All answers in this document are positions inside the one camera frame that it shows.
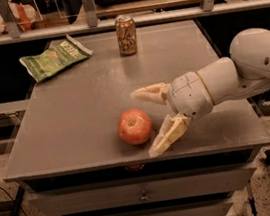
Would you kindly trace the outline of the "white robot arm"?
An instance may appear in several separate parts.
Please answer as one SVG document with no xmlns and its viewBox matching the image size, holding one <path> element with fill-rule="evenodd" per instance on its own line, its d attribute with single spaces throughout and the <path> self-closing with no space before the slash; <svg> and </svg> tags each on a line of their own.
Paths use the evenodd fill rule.
<svg viewBox="0 0 270 216">
<path fill-rule="evenodd" d="M 188 129 L 194 120 L 209 114 L 226 100 L 239 100 L 270 90 L 270 30 L 247 29 L 236 34 L 230 56 L 196 72 L 187 72 L 170 84 L 157 83 L 131 93 L 136 100 L 169 105 L 149 155 L 156 158 Z"/>
</svg>

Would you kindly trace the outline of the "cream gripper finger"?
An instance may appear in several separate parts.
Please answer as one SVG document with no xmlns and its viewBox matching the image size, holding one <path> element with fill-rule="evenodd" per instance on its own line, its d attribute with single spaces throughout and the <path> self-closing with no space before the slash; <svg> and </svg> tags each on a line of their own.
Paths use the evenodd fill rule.
<svg viewBox="0 0 270 216">
<path fill-rule="evenodd" d="M 130 93 L 130 97 L 135 100 L 141 100 L 143 102 L 153 102 L 156 104 L 165 105 L 167 99 L 167 93 L 170 85 L 166 83 L 157 83 L 144 88 L 138 88 Z"/>
<path fill-rule="evenodd" d="M 166 152 L 169 147 L 187 131 L 191 119 L 184 114 L 167 115 L 160 126 L 159 134 L 149 150 L 149 156 L 156 158 Z"/>
</svg>

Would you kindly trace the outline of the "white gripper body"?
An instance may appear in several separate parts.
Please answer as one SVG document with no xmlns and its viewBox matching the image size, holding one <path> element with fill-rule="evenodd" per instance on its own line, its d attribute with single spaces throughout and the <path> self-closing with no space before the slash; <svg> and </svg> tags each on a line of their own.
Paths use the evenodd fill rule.
<svg viewBox="0 0 270 216">
<path fill-rule="evenodd" d="M 213 101 L 195 72 L 183 74 L 169 86 L 167 101 L 176 114 L 188 116 L 191 120 L 199 119 L 213 110 Z"/>
</svg>

